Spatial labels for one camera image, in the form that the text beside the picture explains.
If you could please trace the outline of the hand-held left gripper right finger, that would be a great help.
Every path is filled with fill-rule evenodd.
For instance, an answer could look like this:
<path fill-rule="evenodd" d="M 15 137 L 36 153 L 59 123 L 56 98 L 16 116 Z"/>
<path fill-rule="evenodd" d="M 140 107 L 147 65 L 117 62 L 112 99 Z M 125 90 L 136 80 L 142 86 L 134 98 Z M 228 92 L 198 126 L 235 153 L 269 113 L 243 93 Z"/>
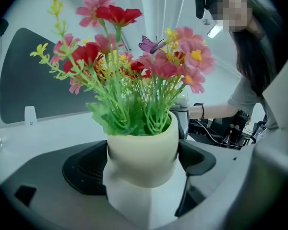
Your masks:
<path fill-rule="evenodd" d="M 216 165 L 215 156 L 189 140 L 179 140 L 178 159 L 186 176 L 201 176 Z"/>

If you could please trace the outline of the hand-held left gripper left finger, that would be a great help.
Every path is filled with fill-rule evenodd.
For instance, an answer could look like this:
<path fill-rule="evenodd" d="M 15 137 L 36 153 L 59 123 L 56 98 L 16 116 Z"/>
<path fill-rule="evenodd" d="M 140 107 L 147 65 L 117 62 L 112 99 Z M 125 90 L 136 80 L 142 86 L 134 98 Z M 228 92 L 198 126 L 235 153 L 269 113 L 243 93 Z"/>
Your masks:
<path fill-rule="evenodd" d="M 83 195 L 106 196 L 103 172 L 108 162 L 107 141 L 97 141 L 92 146 L 70 156 L 62 167 L 65 181 Z"/>

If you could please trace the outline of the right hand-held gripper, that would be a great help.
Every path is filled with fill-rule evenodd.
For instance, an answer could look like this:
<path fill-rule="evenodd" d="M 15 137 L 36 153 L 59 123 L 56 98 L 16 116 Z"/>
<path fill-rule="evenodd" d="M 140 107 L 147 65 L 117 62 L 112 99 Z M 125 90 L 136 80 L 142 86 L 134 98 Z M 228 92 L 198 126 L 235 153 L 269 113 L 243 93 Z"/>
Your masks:
<path fill-rule="evenodd" d="M 170 111 L 176 116 L 178 121 L 179 139 L 186 140 L 188 136 L 190 119 L 188 107 L 183 107 L 176 103 L 170 108 Z"/>

